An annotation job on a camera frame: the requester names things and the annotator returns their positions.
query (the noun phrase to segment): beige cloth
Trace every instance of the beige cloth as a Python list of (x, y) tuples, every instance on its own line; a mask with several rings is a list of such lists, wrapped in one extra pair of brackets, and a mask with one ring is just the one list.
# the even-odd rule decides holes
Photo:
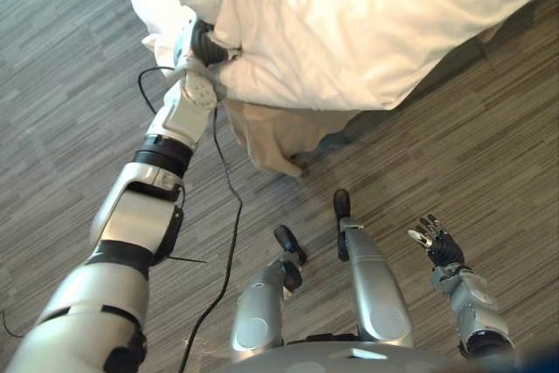
[(258, 169), (301, 176), (289, 161), (293, 155), (316, 148), (320, 140), (342, 130), (359, 111), (312, 111), (266, 107), (225, 100), (233, 133)]

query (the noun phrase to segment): silver robot leg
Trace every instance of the silver robot leg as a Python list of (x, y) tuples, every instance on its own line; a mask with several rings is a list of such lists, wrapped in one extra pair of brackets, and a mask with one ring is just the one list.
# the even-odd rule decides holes
[(340, 227), (351, 265), (360, 339), (413, 347), (408, 308), (375, 240), (351, 218), (343, 218)]
[(283, 255), (256, 274), (238, 300), (231, 331), (234, 363), (283, 344), (281, 334), (284, 288), (293, 292), (301, 284), (300, 266), (307, 256), (285, 227), (276, 229)]

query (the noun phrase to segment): robotic arm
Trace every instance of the robotic arm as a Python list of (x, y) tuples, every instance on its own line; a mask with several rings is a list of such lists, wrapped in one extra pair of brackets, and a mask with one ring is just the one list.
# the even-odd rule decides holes
[(148, 271), (173, 250), (183, 221), (175, 201), (217, 103), (204, 65), (189, 57), (184, 68), (93, 220), (93, 253), (59, 286), (9, 373), (138, 370), (146, 355)]
[(507, 322), (499, 316), (496, 301), (487, 292), (487, 281), (465, 265), (464, 254), (433, 215), (421, 218), (408, 234), (426, 251), (435, 265), (431, 285), (446, 294), (457, 318), (460, 352), (483, 359), (513, 348)]

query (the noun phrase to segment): robot leg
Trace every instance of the robot leg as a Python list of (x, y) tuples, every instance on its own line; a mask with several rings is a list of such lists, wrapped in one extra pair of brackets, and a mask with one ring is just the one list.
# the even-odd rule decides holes
[(234, 363), (283, 344), (283, 291), (285, 288), (294, 292), (302, 283), (300, 266), (306, 262), (307, 255), (285, 226), (280, 226), (274, 233), (284, 253), (257, 273), (241, 294), (231, 331), (231, 359)]

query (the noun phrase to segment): white cloth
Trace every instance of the white cloth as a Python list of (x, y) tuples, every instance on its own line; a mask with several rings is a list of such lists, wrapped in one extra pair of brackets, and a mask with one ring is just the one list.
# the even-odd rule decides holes
[(454, 47), (529, 0), (132, 0), (171, 63), (192, 16), (239, 57), (214, 68), (230, 98), (276, 107), (392, 109)]

